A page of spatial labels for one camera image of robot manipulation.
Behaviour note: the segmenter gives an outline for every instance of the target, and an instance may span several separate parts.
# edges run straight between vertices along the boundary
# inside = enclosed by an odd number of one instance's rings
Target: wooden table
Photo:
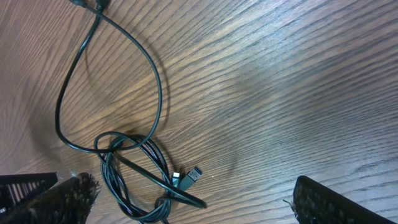
[[[54,131],[60,85],[94,16],[64,0],[0,2],[0,173],[91,172]],[[154,140],[172,170],[198,166],[172,223],[296,223],[282,199],[307,175],[398,222],[398,2],[113,0],[107,16],[153,56],[164,107]],[[157,90],[141,53],[104,22],[72,77],[62,129],[92,146],[147,133]],[[102,145],[109,143],[105,139]],[[123,153],[151,172],[138,150]],[[136,200],[163,190],[122,166]],[[135,223],[103,187],[88,223]]]

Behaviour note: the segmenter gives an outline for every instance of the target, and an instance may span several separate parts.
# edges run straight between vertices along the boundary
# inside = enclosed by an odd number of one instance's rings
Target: black cable
[[[92,13],[96,14],[96,19],[91,26],[89,33],[86,36],[86,39],[81,44],[79,51],[77,52],[73,62],[70,66],[70,69],[65,77],[65,80],[62,84],[60,94],[58,96],[57,104],[55,107],[55,130],[57,132],[58,137],[69,147],[82,151],[82,152],[89,152],[89,153],[96,153],[98,157],[101,159],[101,174],[103,176],[104,182],[111,193],[114,195],[116,200],[118,201],[120,209],[130,218],[133,220],[137,220],[139,223],[154,223],[162,221],[163,223],[167,222],[167,217],[170,214],[171,204],[172,201],[177,201],[181,203],[186,203],[187,205],[192,205],[198,208],[206,208],[206,203],[199,198],[196,198],[176,187],[173,186],[172,178],[170,176],[169,170],[167,168],[167,163],[164,159],[159,148],[156,144],[150,139],[153,135],[160,119],[160,112],[162,110],[162,86],[160,82],[159,73],[156,69],[155,63],[150,57],[150,55],[146,52],[146,50],[142,47],[142,45],[132,37],[127,31],[125,31],[122,27],[117,25],[108,17],[102,14],[103,10],[106,8],[109,2],[105,0],[97,0],[97,10],[93,9],[92,7],[88,6],[82,0],[71,0],[72,3],[82,6]],[[61,104],[63,100],[63,96],[67,89],[68,82],[72,76],[72,73],[76,67],[77,62],[79,61],[84,49],[90,42],[91,38],[93,37],[95,30],[97,29],[100,20],[105,20],[107,23],[111,24],[115,27],[118,31],[124,34],[131,42],[138,47],[138,49],[144,54],[144,56],[148,59],[154,74],[155,79],[157,82],[157,89],[159,94],[157,112],[155,116],[155,121],[152,125],[151,130],[149,131],[147,136],[135,134],[135,135],[126,135],[117,131],[108,131],[98,135],[94,140],[93,149],[86,148],[79,146],[77,144],[72,143],[69,141],[61,131],[60,127],[60,110]],[[98,149],[98,141],[106,136],[114,136],[115,139],[112,140],[111,144],[109,145],[108,149]],[[123,147],[124,142],[130,142],[132,146]],[[152,160],[152,162],[156,165],[156,167],[160,170],[162,174],[162,179],[156,177],[154,174],[151,174],[147,170],[141,168],[140,166],[136,165],[135,163],[129,161],[122,155],[120,155],[117,151],[123,151],[128,149],[134,149],[139,147],[147,156]],[[131,169],[135,170],[136,172],[140,173],[144,177],[147,177],[157,185],[163,187],[165,189],[165,195],[163,197],[159,197],[155,202],[155,208],[151,212],[147,212],[131,203],[131,199],[129,196],[129,191],[127,189],[126,183],[117,167],[116,162],[122,162],[123,164],[127,165]]]

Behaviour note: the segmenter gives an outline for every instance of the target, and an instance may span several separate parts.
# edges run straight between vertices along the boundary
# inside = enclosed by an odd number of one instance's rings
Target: usb connector
[[[193,168],[180,182],[180,190],[188,190],[201,176],[201,170],[197,167]]]

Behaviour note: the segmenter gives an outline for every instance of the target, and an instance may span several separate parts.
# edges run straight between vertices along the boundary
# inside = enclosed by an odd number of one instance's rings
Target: cable
[[[150,55],[146,52],[146,50],[142,47],[142,45],[132,37],[127,31],[125,31],[122,27],[117,25],[108,17],[102,14],[103,10],[109,4],[107,0],[97,0],[97,10],[93,9],[92,7],[88,6],[86,2],[83,0],[70,0],[72,3],[82,6],[87,10],[91,11],[96,15],[96,19],[91,26],[89,33],[86,36],[86,39],[80,45],[80,48],[73,59],[73,62],[69,68],[69,71],[63,81],[57,104],[55,107],[55,131],[57,132],[58,137],[63,141],[67,146],[79,150],[81,152],[88,152],[88,153],[96,153],[98,157],[101,159],[101,175],[104,179],[104,182],[110,192],[116,198],[120,209],[130,218],[133,220],[137,220],[139,223],[154,223],[162,221],[163,223],[168,223],[167,217],[171,211],[171,204],[172,201],[185,203],[187,205],[195,206],[198,208],[206,208],[206,203],[199,198],[196,198],[183,190],[178,189],[177,187],[173,186],[172,178],[170,176],[169,170],[167,168],[167,163],[162,155],[161,151],[157,147],[154,141],[150,139],[150,137],[155,132],[155,129],[159,123],[160,119],[160,112],[162,111],[162,86],[160,82],[159,73],[156,69],[155,63],[150,57]],[[155,116],[155,121],[152,125],[147,136],[143,136],[140,134],[135,135],[127,135],[124,133],[120,133],[117,131],[107,131],[98,135],[94,140],[93,148],[82,147],[77,144],[72,143],[68,140],[61,131],[60,126],[60,111],[63,96],[65,95],[68,82],[72,77],[72,73],[79,61],[84,49],[92,39],[95,30],[98,28],[98,25],[101,20],[106,21],[113,27],[115,27],[118,31],[120,31],[123,35],[125,35],[131,42],[144,54],[148,62],[150,63],[152,70],[155,75],[155,79],[157,82],[157,89],[158,89],[158,104],[157,104],[157,112]],[[98,142],[101,138],[106,136],[114,136],[115,138],[111,141],[111,144],[107,149],[98,149]],[[132,146],[123,147],[124,142],[130,142]],[[160,179],[156,177],[154,174],[151,174],[149,171],[141,168],[137,164],[129,161],[118,151],[125,151],[134,148],[140,148],[151,161],[156,165],[156,167],[160,170],[162,174],[162,178]],[[144,177],[147,177],[157,185],[163,187],[165,189],[165,195],[159,197],[155,201],[155,208],[151,212],[147,212],[134,204],[131,203],[130,193],[127,189],[126,183],[119,171],[117,163],[121,162],[126,166],[130,167],[131,169],[135,170],[136,172],[140,173]]]

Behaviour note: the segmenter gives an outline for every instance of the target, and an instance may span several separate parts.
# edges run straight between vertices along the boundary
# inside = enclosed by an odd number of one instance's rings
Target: wooden surface
[[[169,167],[204,172],[189,192],[208,208],[178,205],[172,223],[296,223],[282,199],[299,175],[398,222],[396,0],[123,0],[105,14],[161,72],[154,140]],[[66,0],[0,1],[0,174],[101,179],[98,158],[63,145],[53,123],[93,19]],[[102,23],[68,87],[62,129],[83,146],[109,130],[144,134],[156,101],[145,58]],[[142,152],[124,155],[156,172]],[[151,208],[162,189],[122,170]],[[103,187],[88,223],[135,222]]]

